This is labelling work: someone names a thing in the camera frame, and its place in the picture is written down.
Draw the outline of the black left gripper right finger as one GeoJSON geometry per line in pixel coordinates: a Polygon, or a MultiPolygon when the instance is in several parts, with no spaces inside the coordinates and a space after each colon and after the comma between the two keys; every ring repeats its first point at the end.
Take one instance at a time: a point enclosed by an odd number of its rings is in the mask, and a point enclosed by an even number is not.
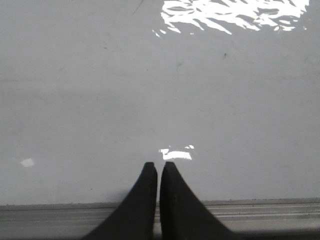
{"type": "Polygon", "coordinates": [[[160,223],[164,240],[239,240],[195,196],[173,162],[162,171],[160,223]]]}

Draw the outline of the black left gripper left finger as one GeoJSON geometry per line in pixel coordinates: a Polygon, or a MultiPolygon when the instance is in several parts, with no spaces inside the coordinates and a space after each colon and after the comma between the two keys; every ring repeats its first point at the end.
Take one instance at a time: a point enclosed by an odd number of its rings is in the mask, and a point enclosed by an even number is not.
{"type": "Polygon", "coordinates": [[[146,162],[120,205],[84,240],[152,240],[157,200],[158,174],[146,162]]]}

